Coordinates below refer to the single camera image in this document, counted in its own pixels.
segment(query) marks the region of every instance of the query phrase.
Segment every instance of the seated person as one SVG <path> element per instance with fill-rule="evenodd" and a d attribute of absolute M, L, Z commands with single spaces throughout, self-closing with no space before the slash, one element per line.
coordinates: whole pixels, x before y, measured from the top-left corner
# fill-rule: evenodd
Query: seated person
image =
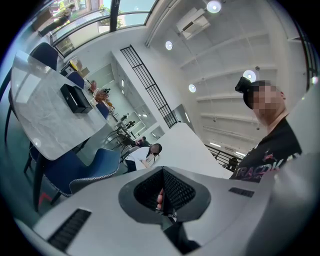
<path fill-rule="evenodd" d="M 136 141 L 135 145 L 133 145 L 133 146 L 138 146 L 139 148 L 149 147 L 150 143 L 147 141 L 147 138 L 145 136 L 143 136 L 141 139 Z"/>
<path fill-rule="evenodd" d="M 150 147 L 141 147 L 136 151 L 132 152 L 125 158 L 125 163 L 128 168 L 128 173 L 137 170 L 136 161 L 140 161 L 146 168 L 149 168 L 155 161 L 156 157 L 162 151 L 162 146 L 157 143 Z"/>

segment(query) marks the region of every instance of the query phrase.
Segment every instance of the white marble tabletop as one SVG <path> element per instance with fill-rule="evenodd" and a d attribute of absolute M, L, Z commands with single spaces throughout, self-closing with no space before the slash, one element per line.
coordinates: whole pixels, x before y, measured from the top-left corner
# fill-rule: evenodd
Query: white marble tabletop
<path fill-rule="evenodd" d="M 61 157 L 107 123 L 96 107 L 87 114 L 72 113 L 60 91 L 64 84 L 76 86 L 27 53 L 17 52 L 11 72 L 13 107 L 25 134 L 48 160 Z"/>

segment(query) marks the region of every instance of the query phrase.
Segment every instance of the floor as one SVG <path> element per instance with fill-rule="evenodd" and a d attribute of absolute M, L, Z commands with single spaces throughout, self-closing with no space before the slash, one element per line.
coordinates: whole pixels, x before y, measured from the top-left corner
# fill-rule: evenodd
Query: floor
<path fill-rule="evenodd" d="M 30 53 L 36 45 L 47 40 L 48 38 L 40 38 L 38 33 L 29 28 L 23 33 L 21 39 L 15 43 L 13 50 L 19 49 Z M 9 61 L 2 63 L 2 70 L 10 69 L 14 56 L 15 54 L 9 52 Z M 63 67 L 61 60 L 58 62 L 58 67 Z M 50 198 L 53 198 L 57 191 L 43 179 L 39 212 L 34 211 L 32 193 L 35 163 L 32 162 L 32 168 L 28 169 L 26 174 L 23 173 L 28 159 L 29 140 L 13 113 L 10 116 L 7 143 L 5 144 L 4 141 L 5 123 L 9 108 L 8 93 L 9 87 L 0 102 L 0 192 L 13 216 L 32 227 L 43 214 L 52 208 Z M 77 154 L 86 165 L 91 163 L 99 148 L 111 149 L 114 147 L 114 144 L 105 141 L 111 131 L 112 128 L 106 124 L 105 127 L 90 138 L 85 147 Z M 126 171 L 125 166 L 121 164 L 116 175 L 121 175 Z M 57 205 L 65 199 L 65 197 L 61 196 L 55 204 Z"/>

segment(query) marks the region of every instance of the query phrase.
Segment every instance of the person standing near window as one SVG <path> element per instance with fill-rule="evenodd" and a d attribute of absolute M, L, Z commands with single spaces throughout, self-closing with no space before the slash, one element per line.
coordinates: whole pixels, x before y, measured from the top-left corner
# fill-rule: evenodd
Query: person standing near window
<path fill-rule="evenodd" d="M 57 27 L 65 24 L 71 17 L 72 9 L 75 8 L 75 5 L 72 3 L 64 11 L 57 14 L 54 19 L 59 18 L 58 20 L 52 22 L 50 25 L 46 26 L 43 30 L 38 31 L 41 37 L 44 37 L 50 31 L 55 30 Z"/>

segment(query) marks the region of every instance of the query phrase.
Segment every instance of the black window mullion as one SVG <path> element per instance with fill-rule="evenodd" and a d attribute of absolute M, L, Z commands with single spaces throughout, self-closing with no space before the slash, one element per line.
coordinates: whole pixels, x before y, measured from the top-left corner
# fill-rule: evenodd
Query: black window mullion
<path fill-rule="evenodd" d="M 119 13 L 120 0 L 111 0 L 111 10 L 110 10 L 110 32 L 117 30 L 117 20 Z"/>

